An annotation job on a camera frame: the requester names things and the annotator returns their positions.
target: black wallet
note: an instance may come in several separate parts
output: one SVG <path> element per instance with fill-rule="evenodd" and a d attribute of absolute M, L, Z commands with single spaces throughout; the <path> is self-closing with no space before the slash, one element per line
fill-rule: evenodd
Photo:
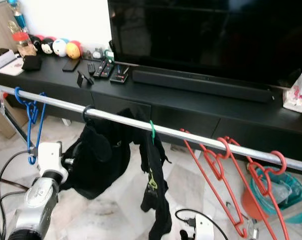
<path fill-rule="evenodd" d="M 24 64 L 22 66 L 23 70 L 35 71 L 35 70 L 40 70 L 41 68 L 42 59 L 40 56 L 27 55 L 24 57 L 23 61 L 24 61 Z"/>

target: metal clothes rod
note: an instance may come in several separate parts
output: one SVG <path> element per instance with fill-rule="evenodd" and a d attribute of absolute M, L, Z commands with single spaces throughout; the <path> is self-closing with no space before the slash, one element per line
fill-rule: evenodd
<path fill-rule="evenodd" d="M 14 88 L 2 86 L 2 85 L 0 85 L 0 91 L 11 94 L 11 95 L 15 94 Z M 20 90 L 19 95 L 20 95 L 20 97 L 23 97 L 26 99 L 38 101 L 41 103 L 46 103 L 46 104 L 49 104 L 49 105 L 52 105 L 52 106 L 55 106 L 58 108 L 74 111 L 77 113 L 82 113 L 85 109 L 85 106 L 70 103 L 67 101 L 58 100 L 58 99 L 47 97 L 47 96 L 41 96 L 41 95 L 30 93 L 27 91 Z M 151 127 L 150 123 L 148 123 L 148 122 L 131 119 L 131 118 L 124 117 L 124 116 L 119 116 L 116 114 L 111 114 L 111 113 L 93 109 L 93 108 L 88 109 L 86 111 L 86 114 L 91 117 L 103 118 L 103 119 L 111 120 L 111 121 L 114 121 L 117 123 L 136 127 L 139 129 L 144 129 L 144 130 L 148 130 L 148 131 L 152 130 L 152 127 Z M 187 141 L 190 141 L 190 142 L 196 143 L 196 144 L 203 144 L 205 146 L 212 147 L 215 149 L 220 149 L 220 150 L 226 149 L 222 142 L 211 139 L 211 138 L 190 134 L 190 133 L 182 132 L 179 130 L 174 130 L 174 129 L 159 126 L 159 125 L 154 125 L 154 129 L 159 134 L 164 134 L 164 135 L 168 135 L 168 136 L 175 137 L 178 139 L 187 140 Z M 231 152 L 234 154 L 249 156 L 254 159 L 259 159 L 259 160 L 262 160 L 262 161 L 265 161 L 268 163 L 281 165 L 280 159 L 271 153 L 253 150 L 250 148 L 246 148 L 243 146 L 237 146 L 234 144 L 230 144 L 229 147 L 230 147 Z M 302 161 L 286 158 L 286 163 L 287 163 L 288 168 L 302 171 Z"/>

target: marble floor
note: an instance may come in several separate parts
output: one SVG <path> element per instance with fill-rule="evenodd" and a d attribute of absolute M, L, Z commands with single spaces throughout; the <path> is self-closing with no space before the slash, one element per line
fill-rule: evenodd
<path fill-rule="evenodd" d="M 61 119 L 47 117 L 43 124 L 42 142 L 62 141 L 65 151 L 79 137 L 84 125 L 73 122 L 65 126 Z M 35 141 L 38 127 L 32 129 L 32 138 Z M 169 201 L 172 217 L 172 230 L 162 237 L 163 240 L 180 240 L 180 230 L 185 229 L 193 233 L 193 229 L 178 221 L 174 213 L 181 208 L 190 208 L 203 212 L 222 228 L 229 240 L 240 238 L 227 215 L 223 211 L 209 185 L 198 170 L 188 152 L 171 148 L 168 143 L 163 144 L 166 155 L 172 164 L 166 162 L 163 174 L 167 180 L 169 190 L 166 199 Z M 130 145 L 131 160 L 126 172 L 116 180 L 103 194 L 94 200 L 88 200 L 76 193 L 73 189 L 59 193 L 59 203 L 55 207 L 46 240 L 147 240 L 148 233 L 155 221 L 155 211 L 145 213 L 140 209 L 148 177 L 141 171 L 141 157 L 139 146 Z M 3 164 L 18 151 L 26 149 L 24 142 L 15 135 L 6 139 L 0 133 L 0 169 Z M 218 189 L 223 201 L 231 202 L 231 197 L 223 183 L 216 180 L 214 174 L 203 158 L 201 164 L 208 177 Z M 239 162 L 241 169 L 246 172 L 244 162 Z M 243 183 L 231 161 L 223 161 L 225 175 L 240 203 L 244 190 Z M 3 177 L 30 186 L 34 177 L 38 176 L 35 166 L 28 164 L 25 155 L 17 157 L 8 166 Z M 302 183 L 302 176 L 295 175 Z M 1 193 L 18 191 L 16 187 L 2 184 Z M 10 222 L 15 209 L 22 203 L 23 194 L 10 196 L 4 200 L 7 221 Z M 281 227 L 274 224 L 273 229 L 278 240 L 284 239 Z M 290 239 L 302 240 L 302 224 L 287 224 Z M 214 239 L 223 240 L 223 236 L 214 228 Z M 263 229 L 259 239 L 271 239 Z"/>

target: white wall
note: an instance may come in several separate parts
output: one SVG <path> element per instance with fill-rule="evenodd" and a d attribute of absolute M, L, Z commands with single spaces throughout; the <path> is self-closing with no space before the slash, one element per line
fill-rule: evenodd
<path fill-rule="evenodd" d="M 108 47 L 111 40 L 107 0 L 20 0 L 31 34 Z"/>

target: tissue box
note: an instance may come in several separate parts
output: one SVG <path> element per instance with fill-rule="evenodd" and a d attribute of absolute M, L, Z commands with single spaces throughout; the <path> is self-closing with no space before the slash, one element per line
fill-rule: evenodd
<path fill-rule="evenodd" d="M 283 107 L 302 113 L 302 95 L 297 96 L 294 88 L 283 91 Z"/>

